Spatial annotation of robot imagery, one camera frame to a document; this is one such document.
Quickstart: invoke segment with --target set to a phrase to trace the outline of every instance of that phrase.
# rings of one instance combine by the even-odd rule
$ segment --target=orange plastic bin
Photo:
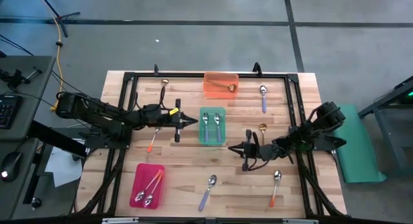
[[[204,74],[204,95],[209,98],[229,98],[234,99],[238,93],[238,74],[222,73],[222,72],[205,72]],[[224,86],[212,85],[206,82],[217,83]],[[228,88],[230,85],[235,85],[233,92]]]

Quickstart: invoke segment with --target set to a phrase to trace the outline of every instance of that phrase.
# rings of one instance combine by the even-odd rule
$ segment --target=green container
[[[202,117],[204,113],[208,114],[208,141],[205,140],[205,122]],[[221,141],[218,141],[218,126],[214,120],[215,113],[218,113],[221,116],[219,121],[219,129],[221,133]],[[225,142],[225,109],[222,107],[203,107],[201,108],[199,114],[199,142],[202,145],[217,146],[222,145]]]

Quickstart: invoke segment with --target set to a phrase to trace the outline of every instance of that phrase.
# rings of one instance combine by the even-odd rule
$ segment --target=spoon
[[[212,175],[208,179],[208,189],[206,190],[204,197],[202,198],[201,204],[199,205],[199,208],[198,208],[199,211],[202,211],[204,209],[205,203],[207,202],[207,199],[208,199],[209,191],[211,190],[212,186],[215,185],[216,182],[217,182],[217,176],[215,175]]]
[[[155,192],[155,189],[156,189],[157,185],[158,185],[159,182],[162,180],[163,174],[164,174],[164,172],[161,171],[159,177],[157,178],[157,181],[156,181],[156,184],[155,184],[154,189],[152,189],[152,192],[145,198],[145,201],[143,202],[143,206],[144,206],[144,207],[148,207],[148,206],[152,203],[152,200],[154,199],[154,195],[153,195],[153,194],[154,194],[154,192]]]
[[[281,181],[281,172],[279,170],[276,170],[276,173],[274,173],[274,180],[276,181],[276,185],[274,186],[274,192],[272,193],[271,201],[270,201],[270,207],[274,207],[276,205],[276,190],[277,190],[277,185]]]
[[[205,112],[203,117],[202,117],[202,120],[205,123],[205,143],[209,142],[209,138],[208,138],[208,118],[209,118],[208,113]]]
[[[151,152],[151,151],[152,151],[152,147],[154,146],[154,141],[155,141],[156,134],[157,134],[157,132],[158,132],[160,129],[161,129],[161,127],[156,127],[154,137],[152,138],[152,142],[150,142],[150,145],[149,145],[149,147],[148,147],[147,152]]]
[[[146,189],[142,190],[141,192],[139,192],[138,194],[136,194],[135,197],[135,202],[138,202],[140,200],[143,199],[143,197],[145,196],[145,192],[148,190],[149,186],[155,181],[156,178],[159,177],[159,175],[162,173],[161,170],[158,170],[156,175],[152,178],[152,180],[150,181],[150,183],[148,184],[148,186],[146,186]]]
[[[267,125],[266,124],[259,124],[259,130],[261,131],[261,133],[263,133],[263,145],[264,145],[264,132],[265,132],[265,130],[267,129]]]
[[[267,88],[264,85],[261,85],[259,91],[263,95],[263,112],[267,112],[267,100],[265,99],[265,94],[267,92]]]
[[[165,87],[165,86],[169,83],[169,80],[167,80],[167,79],[162,79],[162,80],[161,80],[161,83],[162,83],[162,86]]]
[[[209,82],[209,81],[205,81],[205,83],[210,84],[210,85],[217,85],[217,86],[221,86],[221,87],[226,87],[228,88],[228,90],[230,92],[235,92],[235,90],[237,89],[237,85],[223,85],[223,84],[219,84],[219,83],[213,83],[213,82]]]
[[[218,113],[215,113],[214,120],[217,123],[217,140],[218,143],[221,142],[221,129],[219,127],[219,121],[221,120],[221,116]]]

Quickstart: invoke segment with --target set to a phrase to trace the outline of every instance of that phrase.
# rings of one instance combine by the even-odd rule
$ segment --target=wooden table
[[[103,88],[102,101],[117,106],[124,71],[109,71]],[[166,216],[166,217],[219,217],[219,218],[304,218],[296,163],[288,158],[271,161],[266,167],[252,172],[243,172],[243,159],[229,151],[227,146],[245,140],[245,130],[256,131],[260,123],[268,126],[265,141],[270,142],[287,134],[290,126],[285,86],[282,79],[240,79],[239,93],[235,99],[206,99],[203,95],[202,78],[170,78],[166,87],[164,104],[174,107],[175,99],[181,98],[181,110],[188,116],[199,119],[201,107],[224,107],[227,111],[227,142],[220,147],[203,146],[198,140],[198,123],[181,131],[181,142],[174,142],[174,128],[163,128],[154,143],[151,153],[146,148],[154,129],[144,128],[133,133],[126,153],[119,197],[117,216]],[[321,104],[315,74],[299,74],[299,81],[306,115]],[[261,111],[259,86],[268,88],[267,113]],[[294,104],[296,96],[291,87]],[[161,82],[159,78],[139,79],[138,102],[158,103]],[[108,150],[96,150],[83,169],[77,206],[83,208],[101,185]],[[336,164],[325,152],[314,152],[320,187],[338,210],[346,212]],[[166,168],[161,205],[156,210],[135,209],[129,206],[129,197],[139,163],[159,163]],[[277,188],[276,207],[268,204],[274,189],[274,172],[282,172],[282,181]],[[208,178],[215,174],[217,184],[211,189],[205,209],[198,206],[207,189]],[[313,210],[314,193],[308,186]],[[110,203],[112,187],[108,190],[106,206]]]

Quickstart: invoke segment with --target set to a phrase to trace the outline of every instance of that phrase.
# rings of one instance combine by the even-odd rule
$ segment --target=pink plastic bin
[[[146,189],[146,186],[148,186],[148,184],[150,183],[152,178],[154,178],[154,176],[156,175],[159,169],[164,171],[163,178],[159,182],[159,184],[157,185],[155,189],[155,192],[153,193],[154,199],[152,200],[152,203],[148,207],[144,207],[143,203],[145,199],[135,202],[136,194]],[[159,203],[161,201],[164,180],[165,180],[165,167],[164,166],[147,164],[147,163],[138,164],[136,167],[134,186],[132,187],[132,193],[130,195],[129,205],[134,208],[156,209],[159,206]],[[151,193],[152,189],[154,189],[155,184],[156,184],[156,180],[151,184],[148,190],[145,191],[145,197]]]

